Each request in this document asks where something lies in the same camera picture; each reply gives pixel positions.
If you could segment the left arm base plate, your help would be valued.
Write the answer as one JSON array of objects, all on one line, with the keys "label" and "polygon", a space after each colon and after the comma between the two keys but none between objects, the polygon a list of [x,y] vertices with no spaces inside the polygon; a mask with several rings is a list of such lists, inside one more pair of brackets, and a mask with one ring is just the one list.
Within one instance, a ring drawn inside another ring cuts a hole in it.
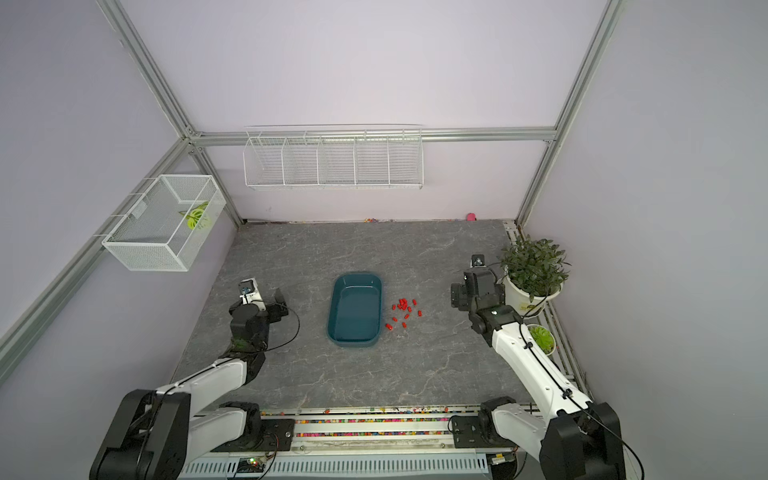
[{"label": "left arm base plate", "polygon": [[295,420],[290,418],[262,419],[257,433],[241,437],[213,449],[216,453],[287,452],[294,439]]}]

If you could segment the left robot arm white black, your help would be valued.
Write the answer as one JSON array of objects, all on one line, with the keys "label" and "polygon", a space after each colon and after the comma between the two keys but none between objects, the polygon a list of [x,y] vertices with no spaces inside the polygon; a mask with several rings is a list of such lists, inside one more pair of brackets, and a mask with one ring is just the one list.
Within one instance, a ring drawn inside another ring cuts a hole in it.
[{"label": "left robot arm white black", "polygon": [[290,313],[281,291],[266,302],[253,281],[229,308],[231,340],[210,365],[154,390],[126,394],[89,471],[92,479],[176,479],[193,460],[221,447],[276,452],[280,436],[264,426],[260,407],[226,402],[205,407],[253,381],[269,350],[269,330]]}]

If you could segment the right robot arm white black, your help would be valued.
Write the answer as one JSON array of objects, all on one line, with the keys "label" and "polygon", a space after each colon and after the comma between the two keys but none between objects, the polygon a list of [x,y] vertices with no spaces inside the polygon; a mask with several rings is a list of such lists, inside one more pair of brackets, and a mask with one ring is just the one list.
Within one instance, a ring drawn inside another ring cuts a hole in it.
[{"label": "right robot arm white black", "polygon": [[472,329],[512,368],[540,416],[499,397],[481,405],[478,423],[489,440],[504,439],[536,458],[547,479],[624,479],[624,442],[617,413],[572,384],[505,303],[504,286],[486,266],[451,285],[451,305],[468,313]]}]

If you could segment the teal plastic storage box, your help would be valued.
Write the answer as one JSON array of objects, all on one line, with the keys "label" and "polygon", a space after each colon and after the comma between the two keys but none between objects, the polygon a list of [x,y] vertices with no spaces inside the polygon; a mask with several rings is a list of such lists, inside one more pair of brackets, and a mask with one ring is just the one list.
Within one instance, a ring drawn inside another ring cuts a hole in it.
[{"label": "teal plastic storage box", "polygon": [[333,286],[327,335],[340,347],[370,347],[381,334],[383,287],[371,272],[339,276]]}]

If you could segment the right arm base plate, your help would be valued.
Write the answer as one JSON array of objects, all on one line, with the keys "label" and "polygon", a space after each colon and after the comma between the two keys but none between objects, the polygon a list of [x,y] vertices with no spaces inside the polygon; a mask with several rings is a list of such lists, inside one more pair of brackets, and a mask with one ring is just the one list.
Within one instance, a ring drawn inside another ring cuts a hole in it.
[{"label": "right arm base plate", "polygon": [[515,448],[516,444],[491,431],[479,416],[453,415],[447,428],[458,449]]}]

